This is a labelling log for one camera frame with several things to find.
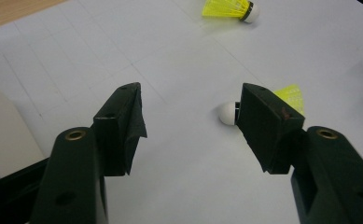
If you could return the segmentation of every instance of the yellow shuttlecock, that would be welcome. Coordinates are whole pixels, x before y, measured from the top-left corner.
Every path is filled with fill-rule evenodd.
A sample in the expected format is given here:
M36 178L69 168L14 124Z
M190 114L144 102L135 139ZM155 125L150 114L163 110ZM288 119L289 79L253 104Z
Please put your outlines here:
M274 94L276 94L280 99L285 101L300 114L304 114L302 92L297 85L293 84L281 90L274 91Z
M259 7L247 0L206 0L202 15L236 17L240 21L251 23L258 17Z

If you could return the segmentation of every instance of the wooden floor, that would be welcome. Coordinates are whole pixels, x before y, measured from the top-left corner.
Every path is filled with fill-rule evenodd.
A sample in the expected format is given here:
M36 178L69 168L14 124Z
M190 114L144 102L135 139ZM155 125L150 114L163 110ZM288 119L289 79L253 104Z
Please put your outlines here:
M52 7L65 0L0 0L0 25Z

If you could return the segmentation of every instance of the shuttlecock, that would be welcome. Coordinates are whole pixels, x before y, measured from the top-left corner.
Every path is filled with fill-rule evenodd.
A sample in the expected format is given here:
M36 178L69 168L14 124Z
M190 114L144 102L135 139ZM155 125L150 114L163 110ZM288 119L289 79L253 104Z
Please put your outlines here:
M300 87L298 85L293 84L281 90L274 91L273 93L276 94L284 102L289 104L300 114L304 115L302 92L300 91Z
M298 85L290 85L281 90L273 92L276 96L304 115L303 98ZM238 111L240 108L239 102L227 102L218 107L219 119L227 125L235 125L237 121Z
M236 17L240 21L251 23L258 17L259 7L247 0L206 0L202 15Z

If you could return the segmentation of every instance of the white shuttlecock cork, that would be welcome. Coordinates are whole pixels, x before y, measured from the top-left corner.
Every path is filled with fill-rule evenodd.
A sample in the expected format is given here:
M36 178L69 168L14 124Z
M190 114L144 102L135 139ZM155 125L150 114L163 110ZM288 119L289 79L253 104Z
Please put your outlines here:
M207 17L235 17L251 23L259 15L259 7L247 0L206 0L202 15Z
M219 119L227 125L235 125L237 120L238 102L227 102L218 107Z

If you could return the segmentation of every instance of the white table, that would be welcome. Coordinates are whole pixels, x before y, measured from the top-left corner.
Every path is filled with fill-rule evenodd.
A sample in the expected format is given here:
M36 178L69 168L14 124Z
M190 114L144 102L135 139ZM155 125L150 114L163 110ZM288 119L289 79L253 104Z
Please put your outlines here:
M299 223L290 175L263 174L216 107L242 84L297 83L305 127L363 157L363 5L258 0L256 23L204 19L203 0L74 0L0 27L0 90L48 156L122 84L142 83L148 139L107 178L110 223Z

